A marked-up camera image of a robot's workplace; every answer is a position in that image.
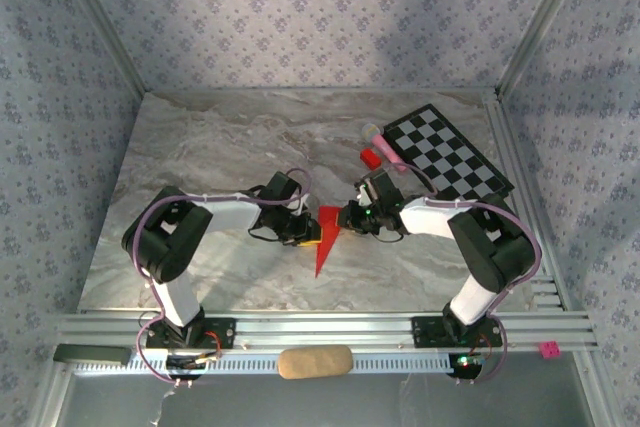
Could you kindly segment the black white checkerboard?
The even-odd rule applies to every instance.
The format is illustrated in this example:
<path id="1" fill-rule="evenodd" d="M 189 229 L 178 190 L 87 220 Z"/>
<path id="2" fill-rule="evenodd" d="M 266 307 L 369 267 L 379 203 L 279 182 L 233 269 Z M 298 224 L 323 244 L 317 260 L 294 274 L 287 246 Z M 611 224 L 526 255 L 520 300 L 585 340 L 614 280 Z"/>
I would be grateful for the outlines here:
<path id="1" fill-rule="evenodd" d="M 383 138 L 438 200 L 506 198 L 513 184 L 436 107 L 427 104 L 385 125 Z"/>

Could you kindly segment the aluminium side rail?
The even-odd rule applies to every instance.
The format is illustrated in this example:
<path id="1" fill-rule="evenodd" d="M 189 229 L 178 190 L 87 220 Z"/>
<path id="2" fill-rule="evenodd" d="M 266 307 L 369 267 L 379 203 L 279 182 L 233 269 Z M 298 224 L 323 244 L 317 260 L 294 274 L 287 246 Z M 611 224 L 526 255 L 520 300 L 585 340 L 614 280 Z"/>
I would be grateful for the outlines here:
<path id="1" fill-rule="evenodd" d="M 546 213 L 536 203 L 537 186 L 526 169 L 525 153 L 497 95 L 489 89 L 482 93 L 482 104 L 495 138 L 503 172 L 514 185 L 510 202 L 514 212 L 533 230 L 539 240 L 542 260 L 535 276 L 528 282 L 536 310 L 564 311 L 574 306 L 560 272 Z"/>

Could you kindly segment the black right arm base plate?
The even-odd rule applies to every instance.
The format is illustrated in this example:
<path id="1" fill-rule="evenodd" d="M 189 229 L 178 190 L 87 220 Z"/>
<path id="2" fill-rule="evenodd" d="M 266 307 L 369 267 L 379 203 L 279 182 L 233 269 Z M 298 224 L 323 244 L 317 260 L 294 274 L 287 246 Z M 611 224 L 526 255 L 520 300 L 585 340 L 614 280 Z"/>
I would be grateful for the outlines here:
<path id="1" fill-rule="evenodd" d="M 503 339 L 495 320 L 482 318 L 470 326 L 442 316 L 411 318 L 411 334 L 416 348 L 469 348 L 486 341 L 501 347 Z"/>

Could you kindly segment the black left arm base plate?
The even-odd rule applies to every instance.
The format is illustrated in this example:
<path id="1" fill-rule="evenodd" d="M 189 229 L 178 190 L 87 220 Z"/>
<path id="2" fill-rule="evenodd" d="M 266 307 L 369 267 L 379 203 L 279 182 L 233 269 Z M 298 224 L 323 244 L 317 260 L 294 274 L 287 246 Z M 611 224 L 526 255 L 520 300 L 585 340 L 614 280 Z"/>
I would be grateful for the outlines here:
<path id="1" fill-rule="evenodd" d="M 165 320 L 150 327 L 145 346 L 162 349 L 231 349 L 235 328 L 236 320 L 230 317 L 204 317 L 184 327 Z"/>

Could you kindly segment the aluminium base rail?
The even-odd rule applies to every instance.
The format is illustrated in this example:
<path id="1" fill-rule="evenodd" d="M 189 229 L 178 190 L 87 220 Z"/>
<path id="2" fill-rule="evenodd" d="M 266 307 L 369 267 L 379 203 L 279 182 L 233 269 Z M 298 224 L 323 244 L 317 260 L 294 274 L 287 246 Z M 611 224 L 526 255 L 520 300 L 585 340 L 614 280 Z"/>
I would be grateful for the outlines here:
<path id="1" fill-rule="evenodd" d="M 65 315 L 59 321 L 56 341 L 88 345 L 131 346 L 148 313 L 89 311 Z M 413 312 L 286 312 L 240 311 L 228 316 L 236 321 L 233 349 L 241 352 L 277 352 L 287 348 L 342 344 L 355 352 L 412 350 L 422 336 L 411 323 Z M 497 318 L 506 330 L 511 352 L 536 351 L 554 341 L 563 352 L 598 348 L 588 315 L 576 311 L 504 312 Z"/>

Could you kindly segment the black flat bar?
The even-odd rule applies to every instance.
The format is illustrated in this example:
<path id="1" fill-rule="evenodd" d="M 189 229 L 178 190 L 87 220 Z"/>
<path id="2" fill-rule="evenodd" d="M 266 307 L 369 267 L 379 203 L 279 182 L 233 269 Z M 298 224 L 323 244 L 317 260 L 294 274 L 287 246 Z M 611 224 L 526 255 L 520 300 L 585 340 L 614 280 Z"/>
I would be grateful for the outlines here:
<path id="1" fill-rule="evenodd" d="M 53 353 L 55 362 L 115 366 L 126 365 L 131 357 L 132 351 L 127 347 L 81 344 L 59 344 Z"/>

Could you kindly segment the tan oval pad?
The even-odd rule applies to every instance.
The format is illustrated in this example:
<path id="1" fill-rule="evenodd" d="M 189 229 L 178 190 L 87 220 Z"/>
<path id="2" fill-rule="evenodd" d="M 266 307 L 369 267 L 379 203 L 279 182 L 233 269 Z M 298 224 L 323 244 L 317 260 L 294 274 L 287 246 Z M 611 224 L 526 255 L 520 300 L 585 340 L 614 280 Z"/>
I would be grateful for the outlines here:
<path id="1" fill-rule="evenodd" d="M 278 374 L 286 380 L 341 376 L 349 373 L 353 367 L 353 353 L 345 345 L 286 349 L 277 360 Z"/>

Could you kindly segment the pink toy microphone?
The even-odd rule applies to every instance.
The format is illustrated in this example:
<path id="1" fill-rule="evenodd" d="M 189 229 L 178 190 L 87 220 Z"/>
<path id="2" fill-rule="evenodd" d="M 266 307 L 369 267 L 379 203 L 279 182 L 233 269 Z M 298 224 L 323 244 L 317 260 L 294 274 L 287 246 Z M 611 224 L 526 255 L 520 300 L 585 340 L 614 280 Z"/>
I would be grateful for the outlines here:
<path id="1" fill-rule="evenodd" d="M 377 148 L 396 170 L 399 172 L 407 170 L 402 159 L 382 136 L 382 131 L 379 127 L 375 124 L 367 123 L 363 126 L 361 134 L 364 140 Z"/>

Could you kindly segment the red cloth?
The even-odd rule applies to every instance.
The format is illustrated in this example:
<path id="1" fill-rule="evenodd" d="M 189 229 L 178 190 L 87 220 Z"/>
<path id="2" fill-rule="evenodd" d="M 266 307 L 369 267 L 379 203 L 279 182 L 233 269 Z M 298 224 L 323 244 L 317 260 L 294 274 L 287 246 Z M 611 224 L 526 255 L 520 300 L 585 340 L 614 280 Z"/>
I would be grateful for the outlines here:
<path id="1" fill-rule="evenodd" d="M 321 228 L 321 239 L 316 249 L 315 277 L 320 275 L 340 233 L 338 219 L 341 210 L 341 207 L 329 205 L 321 205 L 318 209 L 317 222 Z"/>

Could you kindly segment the aluminium frame post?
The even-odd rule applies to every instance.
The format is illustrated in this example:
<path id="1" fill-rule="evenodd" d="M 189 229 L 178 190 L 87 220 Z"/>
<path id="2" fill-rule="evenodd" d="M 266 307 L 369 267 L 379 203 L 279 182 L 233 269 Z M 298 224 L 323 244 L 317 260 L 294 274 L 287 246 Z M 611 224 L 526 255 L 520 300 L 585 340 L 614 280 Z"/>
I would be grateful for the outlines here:
<path id="1" fill-rule="evenodd" d="M 517 86 L 564 2 L 565 0 L 541 0 L 535 8 L 521 41 L 495 87 L 495 95 L 499 101 L 508 98 Z"/>

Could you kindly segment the aluminium back rail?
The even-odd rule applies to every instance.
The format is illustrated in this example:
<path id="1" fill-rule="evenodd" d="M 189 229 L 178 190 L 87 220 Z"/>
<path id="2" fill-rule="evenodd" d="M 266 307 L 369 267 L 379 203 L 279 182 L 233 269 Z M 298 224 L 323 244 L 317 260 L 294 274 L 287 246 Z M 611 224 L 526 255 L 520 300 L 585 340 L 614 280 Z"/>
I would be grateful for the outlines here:
<path id="1" fill-rule="evenodd" d="M 461 95 L 479 95 L 488 94 L 490 96 L 496 95 L 496 88 L 494 86 L 471 86 L 471 87 L 415 87 L 415 86 L 400 86 L 400 87 L 340 87 L 340 86 L 312 86 L 312 87 L 222 87 L 222 88 L 203 88 L 203 89 L 161 89 L 161 90 L 149 90 L 150 94 L 157 96 L 180 96 L 180 95 L 193 95 L 193 96 L 212 96 L 221 93 L 437 93 L 437 94 L 461 94 Z"/>

